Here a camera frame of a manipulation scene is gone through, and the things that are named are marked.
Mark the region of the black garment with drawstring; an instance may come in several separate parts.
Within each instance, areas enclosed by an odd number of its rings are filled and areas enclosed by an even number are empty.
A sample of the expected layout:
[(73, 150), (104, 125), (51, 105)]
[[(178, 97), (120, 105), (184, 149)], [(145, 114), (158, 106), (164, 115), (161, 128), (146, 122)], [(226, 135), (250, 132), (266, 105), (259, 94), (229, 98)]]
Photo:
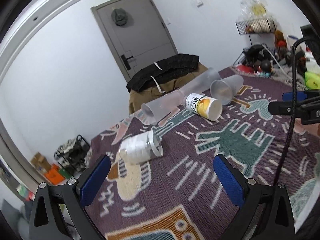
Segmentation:
[(127, 83), (127, 91), (142, 92), (150, 87), (167, 83), (173, 79), (196, 72), (199, 66), (199, 56), (177, 54), (157, 61), (138, 71)]

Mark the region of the purple patterned woven blanket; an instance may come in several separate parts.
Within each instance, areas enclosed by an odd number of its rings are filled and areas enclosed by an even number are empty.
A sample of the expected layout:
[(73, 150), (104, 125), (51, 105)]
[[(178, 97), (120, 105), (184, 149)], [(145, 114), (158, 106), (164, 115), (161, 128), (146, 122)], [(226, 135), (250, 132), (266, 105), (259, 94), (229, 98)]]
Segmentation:
[(285, 162), (280, 157), (288, 116), (268, 104), (290, 87), (244, 77), (244, 85), (216, 121), (182, 106), (157, 124), (141, 111), (91, 141), (91, 163), (108, 155), (111, 169), (87, 208), (106, 239), (220, 239), (247, 198), (227, 165), (268, 197), (287, 190), (278, 211), (291, 210), (295, 239), (319, 239), (319, 124), (296, 120)]

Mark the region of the clear plastic bag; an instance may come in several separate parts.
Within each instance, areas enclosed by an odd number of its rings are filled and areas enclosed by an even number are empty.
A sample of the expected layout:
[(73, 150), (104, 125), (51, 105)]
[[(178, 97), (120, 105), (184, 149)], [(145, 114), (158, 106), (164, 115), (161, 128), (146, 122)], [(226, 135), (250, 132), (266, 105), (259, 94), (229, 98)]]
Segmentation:
[(242, 0), (240, 2), (240, 9), (241, 14), (239, 18), (241, 20), (256, 20), (272, 16), (267, 9), (266, 3), (257, 0)]

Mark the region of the black round doll head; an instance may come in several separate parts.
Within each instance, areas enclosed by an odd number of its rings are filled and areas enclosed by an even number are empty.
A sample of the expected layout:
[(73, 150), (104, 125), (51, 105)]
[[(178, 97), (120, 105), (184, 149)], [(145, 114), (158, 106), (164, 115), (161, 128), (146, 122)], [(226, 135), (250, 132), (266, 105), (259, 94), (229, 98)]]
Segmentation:
[(261, 62), (259, 66), (260, 72), (271, 73), (272, 72), (272, 64), (269, 60), (264, 60)]

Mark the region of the short frosted plastic cup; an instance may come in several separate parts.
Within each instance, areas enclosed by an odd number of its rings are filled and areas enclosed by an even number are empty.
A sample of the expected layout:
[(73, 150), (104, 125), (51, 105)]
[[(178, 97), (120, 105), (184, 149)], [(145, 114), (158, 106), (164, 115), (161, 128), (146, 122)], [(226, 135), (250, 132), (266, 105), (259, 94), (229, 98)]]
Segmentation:
[(210, 85), (211, 97), (219, 100), (223, 105), (228, 105), (243, 84), (243, 77), (237, 74), (224, 79), (215, 80)]

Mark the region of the black shoe rack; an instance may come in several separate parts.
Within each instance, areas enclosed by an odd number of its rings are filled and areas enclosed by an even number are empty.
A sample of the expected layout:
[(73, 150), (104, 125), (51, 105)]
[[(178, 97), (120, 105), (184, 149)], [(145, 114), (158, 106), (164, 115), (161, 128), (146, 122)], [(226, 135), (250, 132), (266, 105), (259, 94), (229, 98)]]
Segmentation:
[(58, 147), (54, 160), (68, 176), (74, 176), (85, 170), (85, 157), (89, 148), (90, 144), (79, 134)]

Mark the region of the grey door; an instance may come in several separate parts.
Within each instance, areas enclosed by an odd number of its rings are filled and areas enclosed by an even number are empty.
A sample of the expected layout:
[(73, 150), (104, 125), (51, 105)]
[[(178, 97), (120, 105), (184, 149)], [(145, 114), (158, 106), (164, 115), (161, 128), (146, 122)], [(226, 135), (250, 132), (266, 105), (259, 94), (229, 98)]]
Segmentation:
[[(129, 17), (117, 26), (113, 9), (122, 8)], [(171, 35), (153, 0), (111, 0), (91, 8), (93, 16), (125, 81), (152, 63), (178, 53)], [(133, 56), (137, 66), (126, 70), (121, 55)]]

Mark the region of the tall frosted plastic cup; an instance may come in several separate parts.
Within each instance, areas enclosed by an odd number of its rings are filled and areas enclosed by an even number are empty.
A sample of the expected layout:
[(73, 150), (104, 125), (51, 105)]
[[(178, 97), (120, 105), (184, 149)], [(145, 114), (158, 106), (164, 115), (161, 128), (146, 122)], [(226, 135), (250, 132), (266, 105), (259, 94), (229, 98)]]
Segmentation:
[(179, 112), (179, 105), (183, 103), (184, 94), (173, 91), (148, 103), (143, 103), (141, 110), (150, 124), (156, 124), (164, 118), (170, 118)]

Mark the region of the green yellow package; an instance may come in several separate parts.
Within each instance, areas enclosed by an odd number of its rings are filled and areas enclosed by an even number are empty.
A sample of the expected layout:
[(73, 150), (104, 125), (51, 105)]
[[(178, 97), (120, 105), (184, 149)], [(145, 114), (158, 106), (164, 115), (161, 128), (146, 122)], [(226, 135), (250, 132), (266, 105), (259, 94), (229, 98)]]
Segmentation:
[(318, 74), (305, 72), (304, 81), (308, 89), (320, 89), (320, 76)]

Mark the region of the white wall switch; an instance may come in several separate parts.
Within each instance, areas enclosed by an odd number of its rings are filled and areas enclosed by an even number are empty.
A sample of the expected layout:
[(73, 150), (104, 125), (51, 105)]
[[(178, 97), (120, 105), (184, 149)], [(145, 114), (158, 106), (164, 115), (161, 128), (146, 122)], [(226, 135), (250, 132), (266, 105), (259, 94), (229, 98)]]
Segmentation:
[(202, 0), (192, 0), (192, 4), (193, 4), (193, 6), (198, 8), (198, 7), (203, 6), (203, 1)]

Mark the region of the white orange-print paper cup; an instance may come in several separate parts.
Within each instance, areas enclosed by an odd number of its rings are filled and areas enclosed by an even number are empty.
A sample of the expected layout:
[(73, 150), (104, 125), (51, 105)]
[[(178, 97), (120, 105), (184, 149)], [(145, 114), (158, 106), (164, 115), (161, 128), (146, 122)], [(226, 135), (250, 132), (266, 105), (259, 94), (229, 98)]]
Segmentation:
[(210, 121), (216, 121), (222, 114), (222, 103), (202, 94), (191, 93), (184, 98), (185, 108)]

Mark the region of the white ribbed plastic cup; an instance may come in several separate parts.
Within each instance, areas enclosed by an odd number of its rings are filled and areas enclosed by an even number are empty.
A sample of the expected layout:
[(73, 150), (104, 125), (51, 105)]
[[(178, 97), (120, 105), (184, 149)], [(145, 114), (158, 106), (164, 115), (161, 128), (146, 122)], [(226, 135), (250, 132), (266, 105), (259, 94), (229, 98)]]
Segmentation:
[(119, 155), (125, 163), (132, 165), (163, 157), (161, 138), (153, 129), (127, 138), (119, 147)]

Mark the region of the dark green hat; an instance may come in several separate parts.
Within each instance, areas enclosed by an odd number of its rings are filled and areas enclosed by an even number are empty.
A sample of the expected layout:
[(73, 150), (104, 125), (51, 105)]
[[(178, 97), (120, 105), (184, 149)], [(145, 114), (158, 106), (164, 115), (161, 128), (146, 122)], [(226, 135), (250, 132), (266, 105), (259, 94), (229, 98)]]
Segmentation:
[(124, 26), (127, 24), (129, 19), (127, 12), (122, 8), (113, 9), (111, 13), (112, 21), (119, 27)]

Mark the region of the long frosted plastic cup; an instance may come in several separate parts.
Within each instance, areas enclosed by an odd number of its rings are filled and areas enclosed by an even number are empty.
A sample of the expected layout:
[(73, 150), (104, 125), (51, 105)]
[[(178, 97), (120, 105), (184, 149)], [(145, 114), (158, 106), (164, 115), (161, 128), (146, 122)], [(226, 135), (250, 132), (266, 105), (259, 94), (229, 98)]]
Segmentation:
[(205, 72), (179, 88), (178, 91), (183, 96), (188, 96), (191, 93), (200, 94), (210, 89), (211, 84), (216, 80), (221, 80), (219, 73), (213, 68), (208, 68)]

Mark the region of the orange bag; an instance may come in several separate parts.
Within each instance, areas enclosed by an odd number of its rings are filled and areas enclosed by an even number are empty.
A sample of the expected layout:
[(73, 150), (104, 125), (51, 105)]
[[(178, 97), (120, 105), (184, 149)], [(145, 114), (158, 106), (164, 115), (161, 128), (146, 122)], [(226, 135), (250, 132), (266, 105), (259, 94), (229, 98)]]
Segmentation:
[(51, 169), (44, 176), (53, 184), (57, 185), (64, 181), (64, 176), (59, 173), (59, 167), (56, 164), (51, 166)]

